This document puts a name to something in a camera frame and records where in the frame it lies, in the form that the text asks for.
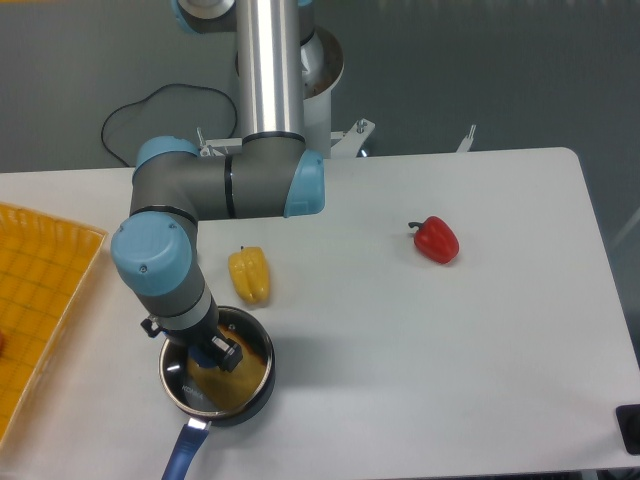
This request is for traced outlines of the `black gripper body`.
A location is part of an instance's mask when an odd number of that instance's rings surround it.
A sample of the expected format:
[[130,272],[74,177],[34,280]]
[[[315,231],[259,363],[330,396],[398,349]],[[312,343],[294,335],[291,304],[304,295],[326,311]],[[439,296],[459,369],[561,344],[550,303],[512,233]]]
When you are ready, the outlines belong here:
[[195,325],[178,329],[176,326],[165,326],[163,331],[174,342],[188,348],[196,348],[203,355],[213,355],[212,339],[218,334],[219,313],[209,309]]

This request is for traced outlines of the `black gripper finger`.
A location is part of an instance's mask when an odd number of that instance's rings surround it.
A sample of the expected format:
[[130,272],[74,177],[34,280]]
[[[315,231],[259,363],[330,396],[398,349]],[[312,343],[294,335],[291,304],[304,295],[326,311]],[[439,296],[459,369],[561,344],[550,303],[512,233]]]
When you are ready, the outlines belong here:
[[234,340],[224,336],[214,336],[211,339],[211,356],[221,371],[232,372],[242,361],[243,351]]

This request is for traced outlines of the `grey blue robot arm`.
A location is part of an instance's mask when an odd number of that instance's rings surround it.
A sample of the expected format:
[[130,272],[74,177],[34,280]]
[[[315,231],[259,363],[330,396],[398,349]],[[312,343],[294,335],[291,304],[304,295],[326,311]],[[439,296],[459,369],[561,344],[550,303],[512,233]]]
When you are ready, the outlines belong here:
[[291,217],[325,204],[324,163],[305,139],[303,61],[316,45],[309,1],[181,1],[194,31],[213,22],[238,35],[238,154],[205,158],[191,142],[144,143],[132,176],[129,218],[110,251],[124,283],[149,312],[144,329],[195,352],[205,367],[233,370],[240,346],[218,328],[218,309],[197,259],[202,221]]

